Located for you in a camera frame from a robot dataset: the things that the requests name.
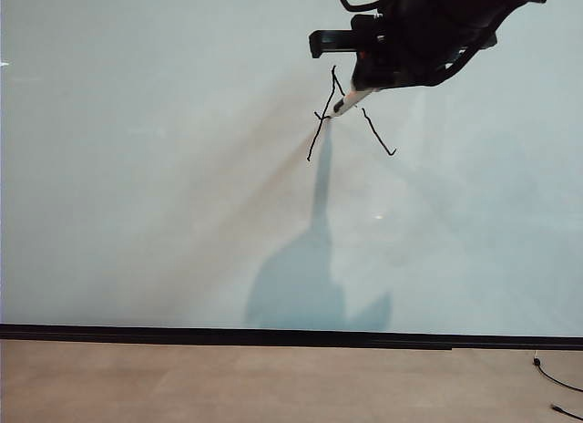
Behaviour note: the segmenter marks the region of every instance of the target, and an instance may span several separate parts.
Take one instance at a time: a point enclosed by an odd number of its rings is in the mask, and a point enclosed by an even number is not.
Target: black baseboard
[[[184,346],[351,348],[505,348],[583,350],[583,337],[426,335],[260,329],[178,329],[77,325],[0,325],[0,339]]]

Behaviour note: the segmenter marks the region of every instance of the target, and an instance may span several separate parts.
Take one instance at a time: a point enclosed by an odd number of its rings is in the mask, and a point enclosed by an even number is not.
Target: beige floor
[[[583,386],[583,353],[539,352]],[[583,394],[533,352],[134,346],[4,341],[16,422],[561,422]]]

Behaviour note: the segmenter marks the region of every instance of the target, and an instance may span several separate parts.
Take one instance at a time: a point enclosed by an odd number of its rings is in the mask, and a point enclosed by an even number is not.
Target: white backdrop
[[[582,336],[581,2],[309,163],[337,0],[2,0],[3,321]]]

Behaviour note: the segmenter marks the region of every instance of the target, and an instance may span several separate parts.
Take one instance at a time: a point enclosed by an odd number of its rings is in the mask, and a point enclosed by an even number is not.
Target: black wire
[[[376,129],[374,129],[373,122],[371,121],[371,119],[368,116],[366,116],[366,110],[364,108],[363,108],[363,114],[364,114],[364,117],[366,118],[366,120],[368,120],[368,124],[371,126],[371,130],[373,131],[374,136],[376,136],[376,138],[379,139],[379,142],[381,142],[381,145],[383,145],[383,148],[386,151],[386,153],[389,156],[394,156],[394,154],[397,152],[397,149],[395,148],[393,150],[393,152],[391,152],[388,148],[386,148],[386,145],[384,145],[383,140],[381,139],[381,137],[379,136],[379,134],[376,132]]]
[[[555,404],[551,404],[551,405],[550,405],[550,407],[551,407],[553,410],[555,410],[556,412],[559,412],[559,413],[561,413],[561,414],[565,414],[566,416],[569,416],[569,417],[575,418],[575,419],[577,419],[577,420],[581,420],[581,421],[583,421],[583,417],[576,416],[575,414],[571,414],[570,412],[567,412],[565,409],[563,409],[563,408],[561,408],[561,407],[558,407],[558,406],[557,406],[557,405],[555,405]]]
[[[581,388],[577,388],[577,387],[572,387],[571,385],[567,385],[566,383],[564,383],[564,382],[561,382],[560,380],[557,380],[557,379],[555,379],[554,377],[552,377],[552,376],[548,375],[548,374],[545,372],[545,370],[543,370],[543,367],[540,365],[540,359],[538,359],[538,358],[535,358],[535,366],[537,366],[537,368],[538,368],[538,371],[540,371],[541,375],[543,375],[544,377],[546,377],[546,378],[548,378],[548,379],[552,380],[553,382],[555,382],[555,383],[557,383],[557,384],[561,385],[562,387],[569,388],[569,389],[572,389],[572,390],[574,390],[574,391],[578,391],[579,393],[583,393],[583,389],[581,389]]]
[[[361,4],[361,5],[352,5],[348,0],[340,0],[343,4],[343,7],[346,11],[350,11],[351,13],[359,13],[361,11],[372,11],[376,10],[379,6],[381,6],[384,0],[374,1],[368,4]]]
[[[430,76],[423,84],[425,86],[437,86],[447,79],[453,77],[477,54],[477,52],[486,44],[486,42],[496,33],[497,29],[502,25],[502,22],[517,8],[523,4],[510,5],[498,14],[492,23],[484,28],[476,41],[474,41],[459,58],[447,68],[443,68]]]

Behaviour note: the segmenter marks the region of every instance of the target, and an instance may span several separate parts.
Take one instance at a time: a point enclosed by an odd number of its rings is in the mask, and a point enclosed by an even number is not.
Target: white marker
[[[351,91],[344,96],[344,98],[342,98],[334,105],[334,108],[332,109],[333,112],[330,114],[330,117],[336,118],[337,116],[343,115],[346,111],[354,107],[357,103],[368,97],[374,91],[376,91],[374,88],[367,88],[366,90],[355,90],[352,88]]]

